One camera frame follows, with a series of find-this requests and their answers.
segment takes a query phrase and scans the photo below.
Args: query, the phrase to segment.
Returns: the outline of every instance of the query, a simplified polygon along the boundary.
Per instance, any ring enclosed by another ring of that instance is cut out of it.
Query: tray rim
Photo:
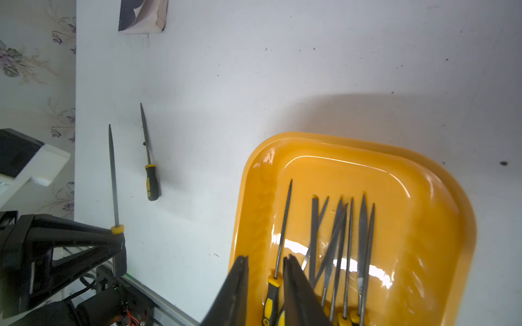
[[[252,152],[252,154],[246,161],[245,168],[243,169],[243,174],[241,176],[241,187],[238,198],[238,208],[236,211],[234,221],[234,232],[232,236],[232,246],[230,250],[229,270],[232,267],[235,258],[235,248],[238,239],[239,221],[241,218],[241,210],[245,194],[245,184],[248,171],[250,170],[250,167],[252,166],[254,159],[259,155],[259,153],[261,153],[261,151],[263,151],[271,144],[284,139],[319,141],[339,146],[354,147],[400,156],[402,158],[408,159],[410,161],[416,162],[424,166],[425,168],[433,172],[443,182],[443,184],[450,192],[451,196],[454,198],[459,210],[461,211],[461,217],[464,221],[464,240],[462,242],[462,249],[457,261],[455,273],[453,274],[452,284],[450,286],[448,298],[446,301],[446,307],[444,309],[444,314],[441,321],[441,325],[455,324],[460,308],[460,302],[464,294],[464,290],[466,288],[466,280],[469,275],[469,270],[471,268],[473,254],[477,243],[477,221],[475,219],[473,207],[471,206],[471,202],[469,201],[466,192],[458,183],[457,179],[455,179],[455,177],[453,177],[453,175],[451,175],[451,173],[444,169],[440,164],[415,151],[397,146],[366,140],[292,131],[277,134],[263,141],[261,144],[259,144],[259,146],[257,146],[257,148]]]

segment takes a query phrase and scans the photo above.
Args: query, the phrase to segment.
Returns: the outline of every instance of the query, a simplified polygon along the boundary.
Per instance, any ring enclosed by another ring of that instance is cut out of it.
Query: red wire
[[[131,315],[131,312],[128,309],[127,309],[127,315],[129,316],[129,326],[133,326],[133,325],[139,326],[139,321]]]

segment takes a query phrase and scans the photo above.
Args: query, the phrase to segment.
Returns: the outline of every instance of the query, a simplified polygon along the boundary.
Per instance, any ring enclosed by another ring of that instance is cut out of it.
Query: yellow plastic tray
[[[365,192],[369,209],[375,202],[377,212],[366,306],[368,324],[455,323],[476,242],[473,210],[455,179],[432,160],[402,148],[290,132],[263,142],[250,156],[241,180],[229,268],[238,255],[250,257],[247,325],[261,323],[267,276],[275,268],[290,179],[293,189],[283,257],[293,254],[303,260],[310,243],[312,196],[319,197],[320,207],[330,196],[319,228],[318,268],[329,242],[337,202],[340,196],[345,202],[353,196],[349,309],[356,309],[357,230]],[[346,275],[344,251],[341,284]],[[323,279],[315,289],[317,295],[322,288]],[[343,290],[342,285],[336,315],[342,307]],[[283,294],[281,291],[280,306]]]

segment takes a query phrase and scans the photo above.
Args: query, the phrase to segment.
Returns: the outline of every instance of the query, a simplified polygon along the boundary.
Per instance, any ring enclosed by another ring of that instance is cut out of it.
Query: white table
[[[128,271],[201,320],[258,144],[284,131],[390,143],[444,164],[476,210],[457,324],[519,325],[521,4],[171,0],[162,33],[121,35],[118,1],[78,0],[76,220],[113,225],[111,123]]]

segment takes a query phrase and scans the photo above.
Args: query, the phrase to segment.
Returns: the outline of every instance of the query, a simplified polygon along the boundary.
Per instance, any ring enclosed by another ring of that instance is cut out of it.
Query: floral wallpaper
[[[24,185],[0,210],[73,219],[75,0],[0,1],[0,128],[71,153],[48,187]]]

